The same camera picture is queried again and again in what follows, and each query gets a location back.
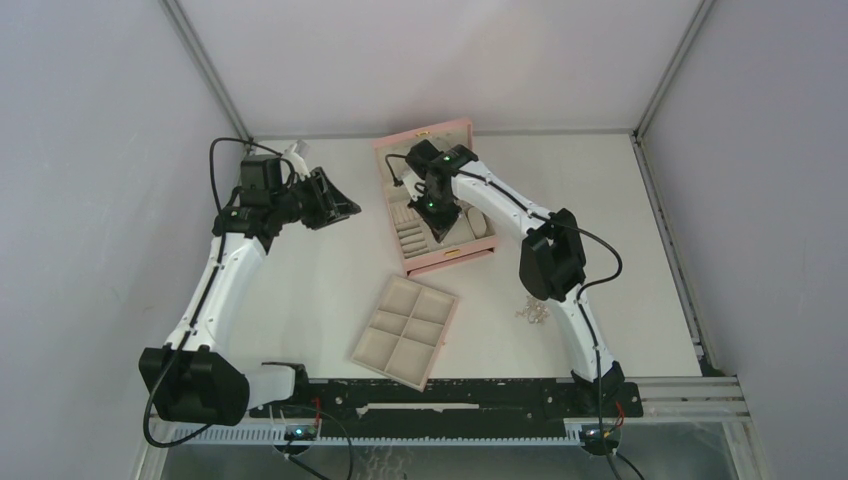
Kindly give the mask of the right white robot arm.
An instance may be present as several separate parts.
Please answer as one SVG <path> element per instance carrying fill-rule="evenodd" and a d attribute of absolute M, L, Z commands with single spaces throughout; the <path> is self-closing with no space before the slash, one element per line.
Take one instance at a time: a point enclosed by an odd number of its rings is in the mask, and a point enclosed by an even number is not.
<path fill-rule="evenodd" d="M 447 151 L 430 141 L 414 144 L 404 156 L 408 166 L 400 185 L 411 208 L 442 241 L 459 219 L 462 204 L 477 208 L 520 243 L 518 275 L 525 290 L 557 318 L 571 355 L 571 375 L 579 386 L 579 406 L 605 415 L 618 400 L 625 375 L 603 339 L 587 291 L 587 256 L 582 240 L 613 252 L 599 236 L 580 228 L 575 215 L 534 204 L 502 182 L 468 147 Z"/>

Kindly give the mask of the pink jewelry box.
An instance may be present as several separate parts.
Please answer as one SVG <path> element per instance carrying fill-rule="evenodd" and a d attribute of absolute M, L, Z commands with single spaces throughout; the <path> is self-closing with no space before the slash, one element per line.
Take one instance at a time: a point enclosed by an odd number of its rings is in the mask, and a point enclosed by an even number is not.
<path fill-rule="evenodd" d="M 440 193 L 418 160 L 451 159 L 448 151 L 473 145 L 473 123 L 459 118 L 396 133 L 372 142 L 392 238 L 408 277 L 495 252 L 492 221 L 467 202 Z"/>

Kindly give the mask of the beige six-compartment tray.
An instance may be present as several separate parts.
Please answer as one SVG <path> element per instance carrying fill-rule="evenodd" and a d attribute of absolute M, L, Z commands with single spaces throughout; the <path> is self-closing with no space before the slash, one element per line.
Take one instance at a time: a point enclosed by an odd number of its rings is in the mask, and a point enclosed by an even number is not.
<path fill-rule="evenodd" d="M 459 299 L 449 293 L 390 277 L 351 361 L 424 391 L 458 304 Z"/>

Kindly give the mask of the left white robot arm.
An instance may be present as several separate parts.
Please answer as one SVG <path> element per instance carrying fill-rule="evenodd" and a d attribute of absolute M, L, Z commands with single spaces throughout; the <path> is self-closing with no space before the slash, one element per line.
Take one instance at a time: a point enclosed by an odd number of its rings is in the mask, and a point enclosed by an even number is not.
<path fill-rule="evenodd" d="M 313 392 L 297 380 L 299 366 L 266 361 L 240 370 L 228 359 L 229 335 L 250 280 L 285 225 L 318 230 L 360 211 L 320 167 L 274 155 L 241 161 L 239 183 L 215 219 L 208 263 L 183 318 L 163 346 L 146 348 L 139 359 L 149 405 L 160 418 L 233 426 L 270 402 L 290 417 L 310 409 Z"/>

